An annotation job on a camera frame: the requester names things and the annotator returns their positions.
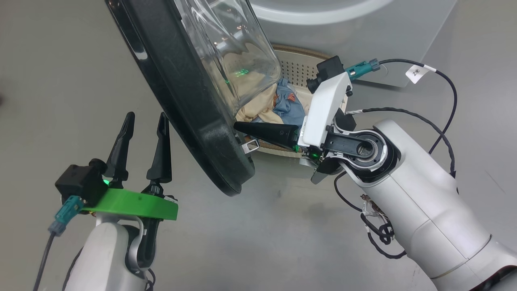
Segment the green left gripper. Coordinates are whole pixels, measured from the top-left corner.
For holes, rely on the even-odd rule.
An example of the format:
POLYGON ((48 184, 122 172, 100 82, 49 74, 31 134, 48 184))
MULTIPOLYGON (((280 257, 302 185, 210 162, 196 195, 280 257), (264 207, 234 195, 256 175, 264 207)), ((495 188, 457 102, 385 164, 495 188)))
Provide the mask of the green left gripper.
POLYGON ((160 114, 157 127, 158 142, 153 163, 147 170, 146 179, 149 180, 149 185, 146 187, 147 194, 123 189, 123 182, 128 180, 127 158, 134 125, 135 113, 128 112, 106 162, 105 177, 111 178, 109 186, 107 184, 85 186, 83 199, 86 203, 83 210, 175 221, 179 213, 179 205, 173 201, 149 195, 163 194, 162 184, 172 182, 173 178, 170 122, 165 112, 160 114))

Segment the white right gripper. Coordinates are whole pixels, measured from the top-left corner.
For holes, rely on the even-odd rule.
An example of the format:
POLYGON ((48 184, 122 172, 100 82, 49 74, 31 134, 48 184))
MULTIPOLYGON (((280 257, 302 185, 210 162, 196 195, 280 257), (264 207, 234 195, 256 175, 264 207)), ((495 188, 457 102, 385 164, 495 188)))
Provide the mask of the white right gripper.
POLYGON ((235 122, 234 129, 252 138, 292 151, 298 151, 299 146, 305 150, 316 148, 322 152, 321 144, 327 137, 327 127, 332 124, 342 103, 347 102, 347 92, 351 91, 351 88, 347 72, 323 81, 312 94, 309 111, 303 120, 301 130, 292 124, 247 122, 235 122))

